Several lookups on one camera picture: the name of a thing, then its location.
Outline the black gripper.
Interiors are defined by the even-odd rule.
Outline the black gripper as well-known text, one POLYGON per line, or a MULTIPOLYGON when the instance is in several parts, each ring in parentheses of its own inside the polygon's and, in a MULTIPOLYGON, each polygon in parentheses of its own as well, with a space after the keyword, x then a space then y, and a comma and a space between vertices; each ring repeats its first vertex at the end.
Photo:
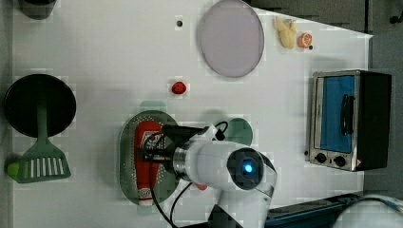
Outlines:
POLYGON ((199 133, 202 128, 179 126, 179 125, 161 125, 158 135, 161 137, 155 146, 146 150, 149 161, 162 164, 166 171, 173 173, 173 156, 177 148, 184 146, 193 136, 199 133))

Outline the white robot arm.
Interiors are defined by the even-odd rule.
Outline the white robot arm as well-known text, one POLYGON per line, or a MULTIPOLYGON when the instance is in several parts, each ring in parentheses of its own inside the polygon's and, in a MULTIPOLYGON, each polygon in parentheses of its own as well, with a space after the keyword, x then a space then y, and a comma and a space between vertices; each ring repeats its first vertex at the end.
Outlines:
POLYGON ((264 228, 277 182, 270 160, 254 148, 229 142, 214 125, 166 124, 140 140, 140 158, 161 163, 176 178, 220 192, 209 228, 264 228))

